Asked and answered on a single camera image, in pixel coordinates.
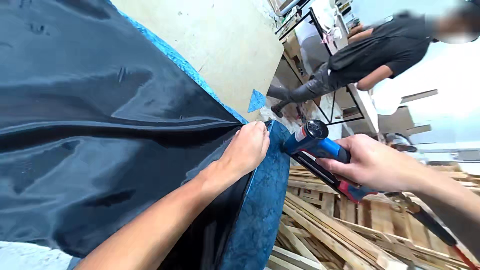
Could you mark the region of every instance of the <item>gray pants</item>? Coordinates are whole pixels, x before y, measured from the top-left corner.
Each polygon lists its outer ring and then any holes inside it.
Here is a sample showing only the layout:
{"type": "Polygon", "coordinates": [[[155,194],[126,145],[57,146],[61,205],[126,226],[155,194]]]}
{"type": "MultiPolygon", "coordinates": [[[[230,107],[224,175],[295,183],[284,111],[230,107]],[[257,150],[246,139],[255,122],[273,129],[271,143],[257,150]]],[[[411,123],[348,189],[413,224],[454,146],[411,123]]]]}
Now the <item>gray pants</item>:
{"type": "Polygon", "coordinates": [[[282,101],[272,107],[272,110],[280,111],[287,104],[295,102],[301,103],[314,99],[319,96],[323,96],[330,92],[335,91],[328,83],[328,68],[324,63],[313,78],[304,85],[301,85],[295,90],[288,90],[277,86],[270,85],[267,96],[281,99],[282,101]]]}

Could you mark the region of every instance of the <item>label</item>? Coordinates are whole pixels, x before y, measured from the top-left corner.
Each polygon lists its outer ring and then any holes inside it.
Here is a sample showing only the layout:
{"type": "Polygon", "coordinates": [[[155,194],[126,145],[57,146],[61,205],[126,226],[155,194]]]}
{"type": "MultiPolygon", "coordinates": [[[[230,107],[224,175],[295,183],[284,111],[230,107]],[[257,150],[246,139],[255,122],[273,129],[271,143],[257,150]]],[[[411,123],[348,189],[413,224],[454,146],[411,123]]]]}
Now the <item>label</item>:
{"type": "Polygon", "coordinates": [[[297,142],[305,139],[305,137],[307,137],[307,134],[305,133],[304,127],[301,127],[301,129],[295,132],[295,139],[297,140],[297,142]]]}

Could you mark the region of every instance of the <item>right hand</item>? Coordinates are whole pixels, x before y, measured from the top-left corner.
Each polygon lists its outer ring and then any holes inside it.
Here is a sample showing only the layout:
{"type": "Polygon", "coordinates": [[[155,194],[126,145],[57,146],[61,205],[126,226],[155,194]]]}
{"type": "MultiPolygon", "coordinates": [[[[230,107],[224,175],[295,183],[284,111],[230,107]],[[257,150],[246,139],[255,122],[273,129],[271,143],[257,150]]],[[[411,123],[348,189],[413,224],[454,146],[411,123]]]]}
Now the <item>right hand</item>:
{"type": "Polygon", "coordinates": [[[364,134],[336,140],[352,156],[349,164],[317,159],[331,173],[375,190],[419,191],[426,177],[435,173],[414,158],[400,153],[364,134]]]}

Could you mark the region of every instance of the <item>hand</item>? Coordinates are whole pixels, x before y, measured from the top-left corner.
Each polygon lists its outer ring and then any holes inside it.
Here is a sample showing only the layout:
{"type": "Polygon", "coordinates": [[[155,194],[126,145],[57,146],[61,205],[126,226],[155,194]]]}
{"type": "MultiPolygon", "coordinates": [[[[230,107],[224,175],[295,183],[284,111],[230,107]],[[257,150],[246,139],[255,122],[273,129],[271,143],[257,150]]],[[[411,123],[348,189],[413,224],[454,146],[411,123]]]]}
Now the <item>hand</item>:
{"type": "Polygon", "coordinates": [[[260,165],[270,145],[270,133],[263,122],[251,122],[235,133],[222,157],[217,161],[223,170],[238,176],[260,165]]]}
{"type": "Polygon", "coordinates": [[[332,159],[317,159],[331,173],[361,185],[387,191],[419,191],[426,177],[435,174],[414,158],[400,153],[364,134],[336,141],[352,156],[350,164],[332,159]]]}

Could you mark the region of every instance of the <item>stack of wood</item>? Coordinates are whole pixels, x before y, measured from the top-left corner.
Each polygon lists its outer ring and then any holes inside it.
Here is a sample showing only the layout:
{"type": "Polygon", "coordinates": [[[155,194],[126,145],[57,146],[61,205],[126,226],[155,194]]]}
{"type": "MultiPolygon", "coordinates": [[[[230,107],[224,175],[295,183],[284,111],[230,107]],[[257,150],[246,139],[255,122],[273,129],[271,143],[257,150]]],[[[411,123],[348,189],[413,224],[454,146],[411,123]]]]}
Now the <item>stack of wood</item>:
{"type": "MultiPolygon", "coordinates": [[[[478,188],[475,177],[458,168],[436,167],[478,188]]],[[[267,263],[272,270],[468,269],[451,247],[384,195],[354,204],[303,167],[290,168],[283,212],[267,263]]],[[[460,249],[480,265],[463,245],[460,249]]]]}

